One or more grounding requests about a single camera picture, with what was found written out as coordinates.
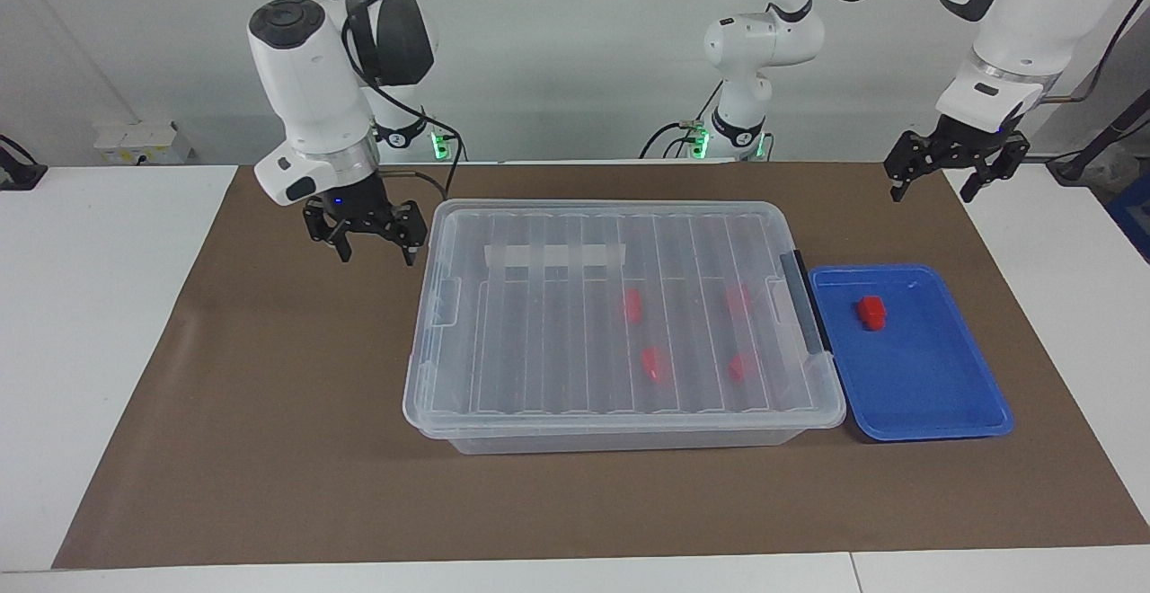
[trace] brown mat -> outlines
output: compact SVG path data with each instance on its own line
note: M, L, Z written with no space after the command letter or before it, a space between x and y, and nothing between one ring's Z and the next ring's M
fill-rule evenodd
M431 192L391 187L430 220ZM903 205L880 168L846 163L466 168L457 193L768 200L812 267L933 265L1014 433L877 445L848 421L777 448L461 456L400 411L422 264L358 237L340 265L243 170L54 565L1150 542L941 176Z

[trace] blue tray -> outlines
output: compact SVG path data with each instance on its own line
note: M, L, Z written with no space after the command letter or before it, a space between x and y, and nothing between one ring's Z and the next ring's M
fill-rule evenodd
M1006 434L1014 417L945 283L927 265L820 267L811 288L859 428L882 441ZM887 309L883 330L857 314Z

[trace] white table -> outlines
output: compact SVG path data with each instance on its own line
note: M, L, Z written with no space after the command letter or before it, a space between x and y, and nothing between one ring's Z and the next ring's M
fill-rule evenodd
M36 192L0 193L0 591L1150 590L1150 546L43 572L233 172L59 168ZM957 191L965 175L949 179ZM1040 167L967 211L1150 518L1150 265L1088 192Z

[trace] green indicator light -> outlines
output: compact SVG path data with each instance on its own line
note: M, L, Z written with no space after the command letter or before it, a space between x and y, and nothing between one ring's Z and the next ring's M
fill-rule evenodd
M691 147L691 156L693 159L705 159L707 156L707 144L711 143L711 133L700 128L699 133L695 137L695 146Z
M451 146L447 146L447 141L439 133L431 133L431 148L435 151L435 159L447 159L451 154Z

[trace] translucent lid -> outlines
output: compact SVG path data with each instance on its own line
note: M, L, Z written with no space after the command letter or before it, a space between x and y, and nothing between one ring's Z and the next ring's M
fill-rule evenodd
M404 411L432 438L836 426L793 249L761 201L448 200Z

